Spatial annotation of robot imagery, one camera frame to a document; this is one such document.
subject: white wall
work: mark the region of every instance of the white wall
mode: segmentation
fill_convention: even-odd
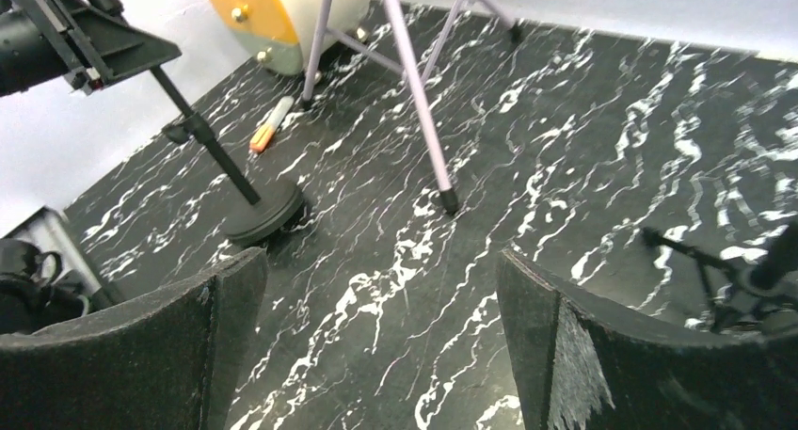
[[[190,100],[246,59],[205,0],[122,1],[133,24],[183,48],[167,71]],[[798,57],[798,0],[500,1],[532,20]],[[0,100],[0,234],[69,204],[177,115],[147,74],[90,97],[68,90],[56,80]]]
[[[122,0],[131,24],[176,42],[167,73],[193,102],[247,55],[206,0]],[[67,206],[178,115],[151,76],[85,96],[56,79],[0,99],[0,236]]]

